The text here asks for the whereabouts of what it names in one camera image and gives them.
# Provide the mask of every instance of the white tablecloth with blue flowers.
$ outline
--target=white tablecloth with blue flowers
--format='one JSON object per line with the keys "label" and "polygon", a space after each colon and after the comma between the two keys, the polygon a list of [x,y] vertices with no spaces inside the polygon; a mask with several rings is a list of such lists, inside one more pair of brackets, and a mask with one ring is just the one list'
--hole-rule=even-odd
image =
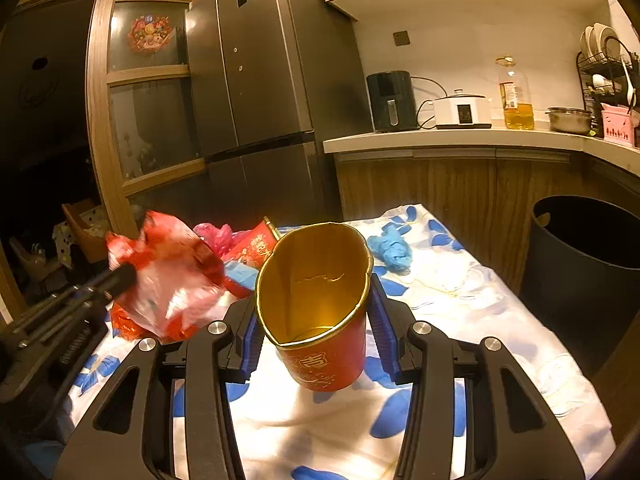
{"label": "white tablecloth with blue flowers", "polygon": [[[380,235],[390,222],[412,248],[413,261],[410,272],[404,275],[392,273],[383,262],[376,261],[375,272],[386,293],[407,303],[417,319],[434,324],[451,338],[475,343],[489,335],[500,338],[551,406],[587,477],[591,477],[615,444],[593,386],[558,338],[423,206],[402,206],[380,218],[350,225],[368,238]],[[228,296],[224,299],[229,303],[232,300]],[[67,434],[134,345],[110,333],[97,348],[60,415]],[[250,382],[228,384],[227,391],[248,480],[393,478],[411,386],[396,386],[383,372],[369,325],[365,369],[348,388],[334,394],[301,388],[273,345],[265,340]],[[465,464],[462,383],[456,383],[455,394],[452,478],[463,475]],[[176,473],[187,479],[183,384],[177,384],[175,395]],[[117,460],[108,450],[105,457]]]}

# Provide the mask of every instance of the oil bottle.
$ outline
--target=oil bottle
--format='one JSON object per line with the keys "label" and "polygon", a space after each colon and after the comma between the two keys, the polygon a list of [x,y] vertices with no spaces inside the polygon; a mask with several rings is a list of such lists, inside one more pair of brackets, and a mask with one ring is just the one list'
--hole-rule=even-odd
{"label": "oil bottle", "polygon": [[535,122],[527,77],[516,68],[513,57],[499,57],[495,63],[498,66],[504,123],[510,130],[533,130]]}

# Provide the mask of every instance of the gray refrigerator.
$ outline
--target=gray refrigerator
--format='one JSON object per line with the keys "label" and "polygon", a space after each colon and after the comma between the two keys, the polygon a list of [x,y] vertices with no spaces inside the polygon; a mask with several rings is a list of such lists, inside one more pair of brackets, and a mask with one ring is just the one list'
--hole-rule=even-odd
{"label": "gray refrigerator", "polygon": [[186,25],[211,221],[341,220],[322,142],[372,131],[351,19],[324,0],[199,0]]}

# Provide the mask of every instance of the trash can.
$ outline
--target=trash can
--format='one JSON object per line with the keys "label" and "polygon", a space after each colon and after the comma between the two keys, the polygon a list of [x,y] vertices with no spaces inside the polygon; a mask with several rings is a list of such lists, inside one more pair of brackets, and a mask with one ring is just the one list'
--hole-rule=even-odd
{"label": "trash can", "polygon": [[640,218],[583,196],[533,206],[520,299],[593,376],[640,306]]}

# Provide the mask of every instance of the pink utensil holder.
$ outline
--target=pink utensil holder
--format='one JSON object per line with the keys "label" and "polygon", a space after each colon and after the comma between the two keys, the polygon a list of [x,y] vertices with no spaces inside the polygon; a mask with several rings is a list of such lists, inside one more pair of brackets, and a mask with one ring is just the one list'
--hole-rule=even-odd
{"label": "pink utensil holder", "polygon": [[604,138],[623,146],[636,146],[635,121],[628,113],[628,107],[602,105],[602,125]]}

